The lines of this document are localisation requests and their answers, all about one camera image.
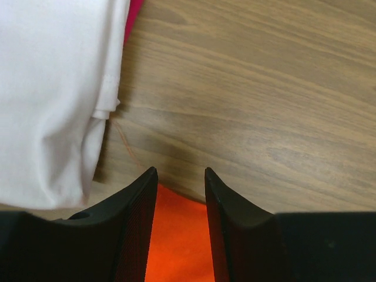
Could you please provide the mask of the orange t shirt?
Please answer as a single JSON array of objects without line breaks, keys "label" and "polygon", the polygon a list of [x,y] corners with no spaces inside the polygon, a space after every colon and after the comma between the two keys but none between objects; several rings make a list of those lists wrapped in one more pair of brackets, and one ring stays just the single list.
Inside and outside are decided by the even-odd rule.
[{"label": "orange t shirt", "polygon": [[146,281],[214,281],[207,208],[157,166],[159,183]]}]

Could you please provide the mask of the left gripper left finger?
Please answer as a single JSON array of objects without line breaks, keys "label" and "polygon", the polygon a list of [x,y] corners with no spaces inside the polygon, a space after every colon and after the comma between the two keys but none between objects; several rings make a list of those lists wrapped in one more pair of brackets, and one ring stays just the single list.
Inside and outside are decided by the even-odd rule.
[{"label": "left gripper left finger", "polygon": [[143,281],[158,175],[132,184],[68,219],[1,213],[2,281]]}]

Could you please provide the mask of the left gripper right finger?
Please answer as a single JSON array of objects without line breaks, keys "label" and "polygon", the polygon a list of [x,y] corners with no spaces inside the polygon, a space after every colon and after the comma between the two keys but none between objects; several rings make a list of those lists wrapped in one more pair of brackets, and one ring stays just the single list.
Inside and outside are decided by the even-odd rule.
[{"label": "left gripper right finger", "polygon": [[270,213],[207,168],[216,281],[374,281],[375,213]]}]

